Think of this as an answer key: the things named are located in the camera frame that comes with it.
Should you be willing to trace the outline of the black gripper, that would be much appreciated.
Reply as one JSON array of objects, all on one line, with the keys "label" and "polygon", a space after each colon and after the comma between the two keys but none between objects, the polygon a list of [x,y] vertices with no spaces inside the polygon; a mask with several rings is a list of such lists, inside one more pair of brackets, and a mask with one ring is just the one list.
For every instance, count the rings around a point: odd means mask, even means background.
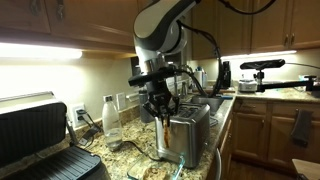
[{"label": "black gripper", "polygon": [[179,109],[180,98],[173,96],[169,91],[165,80],[153,80],[146,83],[149,102],[143,105],[143,122],[150,123],[160,117],[156,109],[166,109],[169,106],[169,118],[175,115]]}]

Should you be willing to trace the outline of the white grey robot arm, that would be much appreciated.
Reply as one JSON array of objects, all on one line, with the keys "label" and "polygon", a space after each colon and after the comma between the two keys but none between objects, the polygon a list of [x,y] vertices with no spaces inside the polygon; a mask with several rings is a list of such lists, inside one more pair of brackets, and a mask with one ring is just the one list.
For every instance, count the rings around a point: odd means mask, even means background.
[{"label": "white grey robot arm", "polygon": [[172,94],[165,80],[180,70],[166,65],[163,57],[181,51],[186,38],[180,18],[201,0],[154,0],[134,20],[134,46],[141,73],[128,80],[130,86],[147,86],[144,108],[163,125],[177,113],[169,107]]}]

